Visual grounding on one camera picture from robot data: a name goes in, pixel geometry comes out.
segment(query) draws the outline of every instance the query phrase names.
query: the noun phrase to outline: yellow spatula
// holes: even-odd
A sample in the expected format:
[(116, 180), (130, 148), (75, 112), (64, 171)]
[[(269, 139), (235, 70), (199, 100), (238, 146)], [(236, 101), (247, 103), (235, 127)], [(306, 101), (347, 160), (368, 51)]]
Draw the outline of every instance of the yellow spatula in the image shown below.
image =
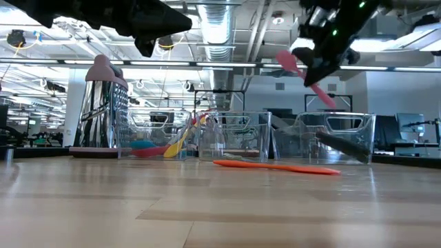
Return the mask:
[[(205, 122), (205, 117), (203, 117), (200, 120), (200, 122), (204, 123)], [(168, 147), (168, 149), (167, 149), (167, 151), (165, 151), (163, 157), (164, 158), (173, 158), (174, 156), (176, 156), (179, 153), (179, 151), (181, 150), (182, 144), (184, 143), (185, 139), (187, 138), (187, 135), (189, 133), (193, 132), (192, 130), (195, 127), (198, 127), (198, 123), (197, 122), (196, 122), (196, 124), (194, 124), (194, 126), (192, 128), (190, 128), (189, 130), (184, 132), (184, 134), (182, 135), (182, 138), (178, 142), (176, 142), (175, 144), (170, 145), (170, 147)]]

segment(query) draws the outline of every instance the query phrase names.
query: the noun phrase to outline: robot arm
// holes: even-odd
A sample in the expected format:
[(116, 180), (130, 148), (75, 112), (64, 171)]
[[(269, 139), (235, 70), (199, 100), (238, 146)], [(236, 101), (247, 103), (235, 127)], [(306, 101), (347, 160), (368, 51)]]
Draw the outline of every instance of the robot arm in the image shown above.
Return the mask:
[(350, 48), (357, 33), (380, 6), (390, 8), (390, 0), (300, 0), (307, 19), (299, 26), (299, 37), (312, 39), (315, 47), (296, 48), (307, 67), (305, 87), (335, 72), (346, 59), (357, 63), (360, 54)]
[(6, 0), (47, 28), (54, 18), (72, 17), (94, 29), (115, 28), (135, 38), (135, 46), (150, 57), (156, 39), (192, 28), (192, 20), (159, 0)]

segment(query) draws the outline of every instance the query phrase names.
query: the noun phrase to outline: pink spatula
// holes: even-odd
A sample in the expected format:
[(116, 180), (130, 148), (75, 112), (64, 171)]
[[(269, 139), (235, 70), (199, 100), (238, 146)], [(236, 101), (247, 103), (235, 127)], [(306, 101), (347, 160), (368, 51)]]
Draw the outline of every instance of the pink spatula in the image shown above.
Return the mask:
[[(290, 52), (282, 50), (276, 55), (276, 59), (284, 70), (288, 72), (297, 72), (299, 77), (305, 80), (305, 74), (303, 73), (303, 71), (297, 68), (296, 57)], [(314, 93), (317, 94), (318, 98), (320, 98), (320, 100), (322, 100), (323, 103), (325, 103), (328, 107), (333, 109), (337, 108), (334, 100), (332, 100), (331, 97), (328, 96), (328, 94), (320, 89), (316, 83), (311, 85), (311, 89), (314, 91)]]

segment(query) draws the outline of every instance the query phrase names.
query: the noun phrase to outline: wooden table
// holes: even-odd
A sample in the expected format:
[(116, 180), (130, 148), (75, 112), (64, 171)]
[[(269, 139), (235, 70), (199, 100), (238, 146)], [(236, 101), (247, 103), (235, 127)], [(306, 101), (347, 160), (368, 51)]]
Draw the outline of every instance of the wooden table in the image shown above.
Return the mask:
[(2, 247), (441, 247), (441, 170), (317, 176), (61, 158), (0, 165)]

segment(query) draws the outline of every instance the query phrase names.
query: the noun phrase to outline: clear plastic bin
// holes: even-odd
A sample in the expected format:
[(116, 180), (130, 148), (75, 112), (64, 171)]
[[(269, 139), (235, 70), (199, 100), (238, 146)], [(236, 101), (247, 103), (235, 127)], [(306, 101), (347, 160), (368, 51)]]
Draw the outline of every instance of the clear plastic bin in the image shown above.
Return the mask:
[(199, 159), (267, 162), (270, 112), (197, 112)]
[(141, 108), (121, 110), (117, 116), (119, 158), (186, 158), (186, 139), (196, 131), (190, 112)]
[(372, 114), (344, 112), (299, 114), (293, 126), (274, 130), (275, 157), (312, 165), (369, 164), (375, 119)]

